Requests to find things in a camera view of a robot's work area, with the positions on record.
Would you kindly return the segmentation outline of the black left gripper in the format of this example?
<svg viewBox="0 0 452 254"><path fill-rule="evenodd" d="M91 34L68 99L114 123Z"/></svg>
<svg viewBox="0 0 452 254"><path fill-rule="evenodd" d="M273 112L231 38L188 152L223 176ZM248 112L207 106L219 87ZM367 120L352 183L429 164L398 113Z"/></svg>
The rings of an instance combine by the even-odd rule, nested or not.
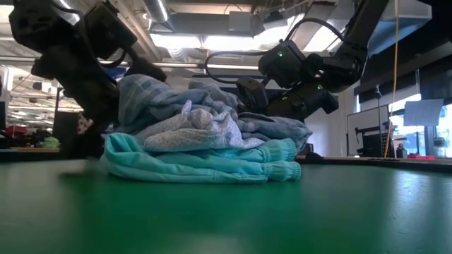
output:
<svg viewBox="0 0 452 254"><path fill-rule="evenodd" d="M107 122L118 117L119 91L101 69L97 59L80 47L57 45L46 49L32 66L32 74L57 80L69 97L83 108L89 119L78 122L76 135L60 148L64 159L99 158L105 145L102 134ZM165 82L165 72L155 64L137 58L124 76L147 75Z"/></svg>

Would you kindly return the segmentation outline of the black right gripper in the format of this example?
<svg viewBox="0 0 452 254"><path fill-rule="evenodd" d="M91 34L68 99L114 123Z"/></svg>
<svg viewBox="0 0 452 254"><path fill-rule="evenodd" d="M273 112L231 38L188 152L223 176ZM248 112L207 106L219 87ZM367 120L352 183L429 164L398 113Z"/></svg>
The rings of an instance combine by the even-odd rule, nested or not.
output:
<svg viewBox="0 0 452 254"><path fill-rule="evenodd" d="M248 110L261 111L267 107L268 116L303 121L319 109L330 114L339 108L338 100L320 83L298 85L270 101L265 85L252 78L236 81L239 98Z"/></svg>

